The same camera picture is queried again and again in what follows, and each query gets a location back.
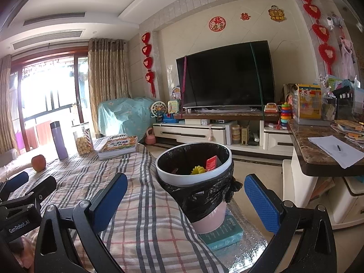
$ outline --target trash can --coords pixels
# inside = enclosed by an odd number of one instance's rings
[[[221,166],[190,174],[195,166],[206,167],[207,159],[213,156],[219,158]],[[229,148],[217,143],[183,144],[162,153],[156,166],[159,183],[177,201],[197,233],[209,233],[220,227],[226,202],[242,186],[233,178]]]

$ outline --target hanging clothes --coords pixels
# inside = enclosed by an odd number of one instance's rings
[[[340,52],[341,52],[341,78],[354,80],[355,68],[353,64],[353,43],[349,40],[340,37]]]

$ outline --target floor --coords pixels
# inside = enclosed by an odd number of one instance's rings
[[[166,150],[165,145],[147,146],[148,150],[153,156],[158,157]],[[234,158],[234,177],[243,182],[244,178],[250,174],[255,173],[258,178],[264,183],[268,189],[272,189],[281,199],[283,196],[283,178],[282,178],[282,161],[252,158],[245,156],[236,156]],[[254,224],[270,241],[273,234],[268,232],[259,216],[255,212],[252,204],[243,190],[234,194],[234,199],[243,211],[244,215]],[[364,245],[364,225],[356,226],[353,228],[344,229],[334,232],[336,254],[337,254],[337,273],[344,273],[352,261],[357,256],[358,252]],[[300,235],[295,235],[292,239],[291,245],[288,248],[285,257],[277,268],[276,272],[281,272],[289,265],[289,262],[294,254],[294,251],[300,240]]]

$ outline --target plastic jar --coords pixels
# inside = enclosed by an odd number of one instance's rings
[[[233,144],[240,144],[241,137],[240,137],[240,126],[239,125],[231,126],[231,134],[233,136]]]
[[[94,144],[92,143],[89,123],[72,126],[72,129],[79,155],[91,153],[94,150]]]

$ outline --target green strap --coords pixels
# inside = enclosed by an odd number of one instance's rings
[[[254,58],[255,69],[257,70],[258,83],[259,83],[259,93],[260,93],[260,103],[261,103],[261,106],[262,106],[262,114],[263,114],[263,121],[264,121],[265,120],[265,117],[264,117],[264,104],[263,104],[262,83],[260,82],[260,75],[259,75],[259,70],[258,70],[257,59],[255,57],[255,52],[254,52],[254,48],[253,48],[252,43],[250,43],[250,48],[252,50],[252,54],[253,54],[253,58]]]

